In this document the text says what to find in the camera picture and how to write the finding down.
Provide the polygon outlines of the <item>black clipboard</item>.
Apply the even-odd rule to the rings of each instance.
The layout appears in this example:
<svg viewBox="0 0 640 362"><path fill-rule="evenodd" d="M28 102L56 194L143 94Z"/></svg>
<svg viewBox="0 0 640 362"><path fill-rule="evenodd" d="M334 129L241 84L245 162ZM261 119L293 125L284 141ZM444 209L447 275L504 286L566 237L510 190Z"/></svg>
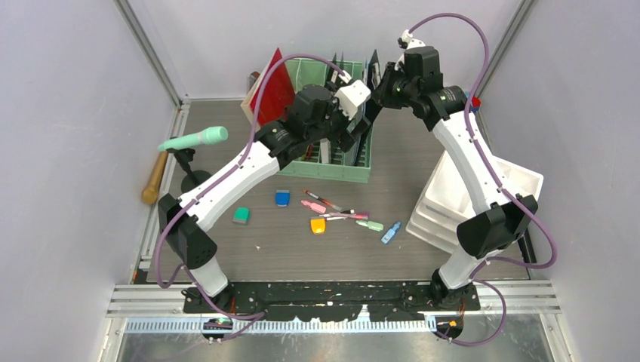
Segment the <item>black clipboard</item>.
<svg viewBox="0 0 640 362"><path fill-rule="evenodd" d="M371 58L369 59L369 62L368 62L367 82L366 82L366 85L371 90L371 98L366 103L365 114L363 117L363 119L366 119L369 122L369 124L368 124L368 128L364 130L364 132L360 136L357 148L355 149L355 156L354 156L354 161L352 163L352 166L358 165L358 160L363 153L363 148L368 143L367 139L369 137L369 133L373 130L374 121L376 120L377 116L380 114L380 111L382 109L382 106L380 106L374 100L375 90L380 85L381 80L382 80L382 74L380 71L380 60L378 57L377 49L374 49L374 52L372 53Z"/></svg>

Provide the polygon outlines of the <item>white drawer organizer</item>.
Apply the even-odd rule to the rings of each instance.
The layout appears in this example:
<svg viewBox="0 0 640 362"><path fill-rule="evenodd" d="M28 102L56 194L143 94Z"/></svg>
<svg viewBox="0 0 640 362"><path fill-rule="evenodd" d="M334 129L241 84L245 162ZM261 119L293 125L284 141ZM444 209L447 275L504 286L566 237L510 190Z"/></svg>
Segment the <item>white drawer organizer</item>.
<svg viewBox="0 0 640 362"><path fill-rule="evenodd" d="M495 158L511 193L540 197L543 175L502 158ZM457 226L474 216L469 193L451 157L443 152L417 201L406 231L426 243L452 254L457 245Z"/></svg>

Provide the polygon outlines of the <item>yellow book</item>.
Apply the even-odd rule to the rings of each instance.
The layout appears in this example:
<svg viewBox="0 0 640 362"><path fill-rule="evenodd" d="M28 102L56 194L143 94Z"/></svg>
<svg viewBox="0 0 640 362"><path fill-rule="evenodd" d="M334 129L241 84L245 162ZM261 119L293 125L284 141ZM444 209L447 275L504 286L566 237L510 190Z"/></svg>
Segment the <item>yellow book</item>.
<svg viewBox="0 0 640 362"><path fill-rule="evenodd" d="M307 147L306 153L303 158L304 161L308 161L312 157L313 149L314 149L314 145L309 145Z"/></svg>

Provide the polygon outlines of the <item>black book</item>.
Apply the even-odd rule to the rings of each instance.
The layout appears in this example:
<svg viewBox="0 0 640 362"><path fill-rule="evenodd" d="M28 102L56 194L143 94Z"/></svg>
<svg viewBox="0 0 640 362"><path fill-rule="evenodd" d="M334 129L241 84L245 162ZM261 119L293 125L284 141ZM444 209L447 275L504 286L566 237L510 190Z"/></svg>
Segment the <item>black book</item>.
<svg viewBox="0 0 640 362"><path fill-rule="evenodd" d="M340 72L343 70L343 61L338 61L337 54L333 55L331 66L328 67L325 76L325 88L335 92L343 83L340 78Z"/></svg>

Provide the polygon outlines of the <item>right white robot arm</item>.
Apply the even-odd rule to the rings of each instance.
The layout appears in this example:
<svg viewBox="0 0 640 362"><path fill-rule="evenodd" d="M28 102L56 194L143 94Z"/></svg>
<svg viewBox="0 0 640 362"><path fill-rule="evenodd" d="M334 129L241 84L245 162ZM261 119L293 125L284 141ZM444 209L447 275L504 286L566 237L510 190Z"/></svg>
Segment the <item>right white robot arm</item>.
<svg viewBox="0 0 640 362"><path fill-rule="evenodd" d="M474 217L458 225L458 245L433 272L427 296L436 308L450 309L470 288L481 265L497 256L528 227L538 203L532 195L509 195L485 141L465 111L468 100L458 86L445 87L439 53L421 41L410 41L397 62L386 65L373 92L377 105L408 107L444 146L469 193Z"/></svg>

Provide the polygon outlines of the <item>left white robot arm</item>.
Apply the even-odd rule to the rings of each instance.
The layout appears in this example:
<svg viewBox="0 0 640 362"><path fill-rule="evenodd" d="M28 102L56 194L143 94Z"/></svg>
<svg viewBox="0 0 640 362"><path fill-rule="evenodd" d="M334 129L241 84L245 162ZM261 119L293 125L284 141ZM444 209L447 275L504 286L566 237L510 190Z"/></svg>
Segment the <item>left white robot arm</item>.
<svg viewBox="0 0 640 362"><path fill-rule="evenodd" d="M296 93L285 114L254 132L249 144L225 167L180 197L165 195L159 200L161 240L180 257L210 310L225 311L232 294L208 230L240 197L300 158L308 146L329 140L349 150L369 126L364 107L370 97L362 81L335 92L307 85Z"/></svg>

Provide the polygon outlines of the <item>green file organizer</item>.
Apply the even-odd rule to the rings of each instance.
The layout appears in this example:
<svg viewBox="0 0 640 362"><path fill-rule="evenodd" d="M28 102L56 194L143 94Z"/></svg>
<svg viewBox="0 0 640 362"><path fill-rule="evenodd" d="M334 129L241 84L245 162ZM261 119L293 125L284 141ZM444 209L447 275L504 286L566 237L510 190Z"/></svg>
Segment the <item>green file organizer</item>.
<svg viewBox="0 0 640 362"><path fill-rule="evenodd" d="M298 58L287 61L285 65L295 91L300 91L303 87L311 84L325 85L325 76L328 70L328 66L325 63ZM368 143L363 148L363 153L358 160L357 166L352 166L352 163L358 143L347 153L332 145L328 153L328 161L323 161L322 147L319 143L315 143L312 157L308 161L303 160L304 156L298 158L296 161L292 161L280 174L351 183L367 183L371 175L372 138L373 131L369 133Z"/></svg>

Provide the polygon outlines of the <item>red black pen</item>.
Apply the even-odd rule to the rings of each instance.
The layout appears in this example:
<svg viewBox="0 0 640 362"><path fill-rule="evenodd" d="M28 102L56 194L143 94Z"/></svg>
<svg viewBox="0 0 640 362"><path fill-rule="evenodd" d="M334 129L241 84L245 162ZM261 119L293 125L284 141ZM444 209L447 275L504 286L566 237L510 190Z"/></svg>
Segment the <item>red black pen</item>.
<svg viewBox="0 0 640 362"><path fill-rule="evenodd" d="M313 199L317 200L317 201L320 201L320 202L321 202L321 203L323 203L324 205L329 206L330 208L332 208L332 209L333 209L333 210L335 210L335 211L338 211L338 212L342 212L342 211L343 211L343 208L342 208L342 207L339 207L339 206L337 206L335 203L333 203L333 202L331 202L331 201L329 201L329 200L326 200L326 199L325 199L325 198L323 198L323 197L318 196L317 194L315 194L315 193L311 192L311 191L310 191L310 190L308 190L308 189L303 189L303 193L304 193L304 194L306 194L306 195L308 195L309 197L311 197L311 198L313 198Z"/></svg>

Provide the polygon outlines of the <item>pink pen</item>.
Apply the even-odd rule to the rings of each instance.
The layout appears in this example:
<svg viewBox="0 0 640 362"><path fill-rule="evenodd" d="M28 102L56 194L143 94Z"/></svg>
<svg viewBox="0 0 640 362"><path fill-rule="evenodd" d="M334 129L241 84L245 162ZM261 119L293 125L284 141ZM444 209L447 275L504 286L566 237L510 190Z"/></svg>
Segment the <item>pink pen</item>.
<svg viewBox="0 0 640 362"><path fill-rule="evenodd" d="M342 219L369 220L369 215L366 213L325 213L320 214L320 216L324 218L337 217Z"/></svg>

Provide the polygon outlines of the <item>small blue eraser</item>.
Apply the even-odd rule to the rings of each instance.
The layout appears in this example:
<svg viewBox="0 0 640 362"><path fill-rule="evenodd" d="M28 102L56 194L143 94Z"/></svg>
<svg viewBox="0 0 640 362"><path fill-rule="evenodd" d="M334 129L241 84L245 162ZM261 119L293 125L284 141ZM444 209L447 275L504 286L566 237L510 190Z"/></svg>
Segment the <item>small blue eraser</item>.
<svg viewBox="0 0 640 362"><path fill-rule="evenodd" d="M290 203L291 193L289 190L277 190L275 192L275 205L277 207L287 207Z"/></svg>

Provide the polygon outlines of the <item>orange eraser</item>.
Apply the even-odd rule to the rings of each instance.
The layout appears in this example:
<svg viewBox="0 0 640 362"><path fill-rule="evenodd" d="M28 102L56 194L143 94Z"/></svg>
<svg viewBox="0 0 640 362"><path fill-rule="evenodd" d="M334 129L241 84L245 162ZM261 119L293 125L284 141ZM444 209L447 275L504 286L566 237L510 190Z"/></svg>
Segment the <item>orange eraser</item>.
<svg viewBox="0 0 640 362"><path fill-rule="evenodd" d="M327 220L324 217L311 218L309 227L314 235L322 235L326 232Z"/></svg>

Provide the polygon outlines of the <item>green highlighter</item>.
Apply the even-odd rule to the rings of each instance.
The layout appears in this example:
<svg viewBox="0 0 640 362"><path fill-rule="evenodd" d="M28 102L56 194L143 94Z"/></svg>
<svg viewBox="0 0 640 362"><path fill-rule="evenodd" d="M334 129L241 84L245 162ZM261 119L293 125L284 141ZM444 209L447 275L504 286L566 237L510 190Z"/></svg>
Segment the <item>green highlighter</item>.
<svg viewBox="0 0 640 362"><path fill-rule="evenodd" d="M360 225L372 231L381 232L384 230L384 225L379 222L374 222L371 220L356 220L355 222L357 225Z"/></svg>

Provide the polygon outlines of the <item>mint green microphone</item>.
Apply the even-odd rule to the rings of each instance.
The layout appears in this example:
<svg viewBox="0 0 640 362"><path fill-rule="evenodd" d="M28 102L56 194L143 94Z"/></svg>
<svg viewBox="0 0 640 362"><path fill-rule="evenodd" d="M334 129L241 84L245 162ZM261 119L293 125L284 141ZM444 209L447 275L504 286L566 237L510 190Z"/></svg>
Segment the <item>mint green microphone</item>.
<svg viewBox="0 0 640 362"><path fill-rule="evenodd" d="M164 141L157 148L159 152L169 152L171 150L183 150L196 146L212 146L228 139L229 132L225 127L208 127L197 133L183 135Z"/></svg>

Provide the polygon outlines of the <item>green eraser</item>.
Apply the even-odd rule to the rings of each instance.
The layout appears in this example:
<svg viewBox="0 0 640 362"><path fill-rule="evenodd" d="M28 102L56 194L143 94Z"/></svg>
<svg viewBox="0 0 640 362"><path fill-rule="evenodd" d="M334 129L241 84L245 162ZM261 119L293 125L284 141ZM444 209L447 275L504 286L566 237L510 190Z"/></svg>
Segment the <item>green eraser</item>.
<svg viewBox="0 0 640 362"><path fill-rule="evenodd" d="M251 211L246 207L238 207L232 217L232 221L237 224L245 225L250 219Z"/></svg>

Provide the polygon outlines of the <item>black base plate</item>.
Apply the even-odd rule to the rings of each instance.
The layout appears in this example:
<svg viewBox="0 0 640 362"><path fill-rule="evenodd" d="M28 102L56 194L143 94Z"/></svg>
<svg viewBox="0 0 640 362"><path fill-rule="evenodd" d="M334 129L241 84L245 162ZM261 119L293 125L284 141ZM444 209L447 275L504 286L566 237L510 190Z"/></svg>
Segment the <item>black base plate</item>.
<svg viewBox="0 0 640 362"><path fill-rule="evenodd" d="M187 314L220 308L241 317L261 315L265 321L354 321L367 312L371 321L416 321L422 312L478 311L476 288L467 287L437 301L427 282L234 282L205 301L196 287L181 291Z"/></svg>

